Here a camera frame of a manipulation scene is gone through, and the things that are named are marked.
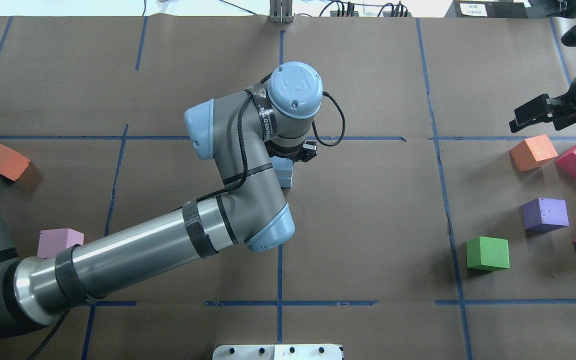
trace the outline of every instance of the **label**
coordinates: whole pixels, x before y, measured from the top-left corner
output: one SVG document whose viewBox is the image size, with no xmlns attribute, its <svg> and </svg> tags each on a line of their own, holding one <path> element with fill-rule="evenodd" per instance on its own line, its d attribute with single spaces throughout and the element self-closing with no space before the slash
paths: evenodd
<svg viewBox="0 0 576 360">
<path fill-rule="evenodd" d="M 466 16 L 488 16 L 486 12 L 486 5 L 484 4 L 459 4 L 461 7 L 461 14 Z"/>
</svg>

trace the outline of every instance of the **black box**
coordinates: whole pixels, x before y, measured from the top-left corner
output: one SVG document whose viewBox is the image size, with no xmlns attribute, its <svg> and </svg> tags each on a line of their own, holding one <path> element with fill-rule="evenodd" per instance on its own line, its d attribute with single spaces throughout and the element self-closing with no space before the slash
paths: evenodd
<svg viewBox="0 0 576 360">
<path fill-rule="evenodd" d="M 454 0 L 444 18 L 527 19 L 523 2 L 487 2 Z"/>
</svg>

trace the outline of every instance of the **blue cube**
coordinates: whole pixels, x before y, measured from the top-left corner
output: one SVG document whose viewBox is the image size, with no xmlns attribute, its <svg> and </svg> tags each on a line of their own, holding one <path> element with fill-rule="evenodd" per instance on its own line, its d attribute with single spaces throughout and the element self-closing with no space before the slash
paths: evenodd
<svg viewBox="0 0 576 360">
<path fill-rule="evenodd" d="M 539 233 L 566 228 L 569 225 L 566 201 L 557 198 L 536 198 L 521 206 L 523 228 Z"/>
</svg>

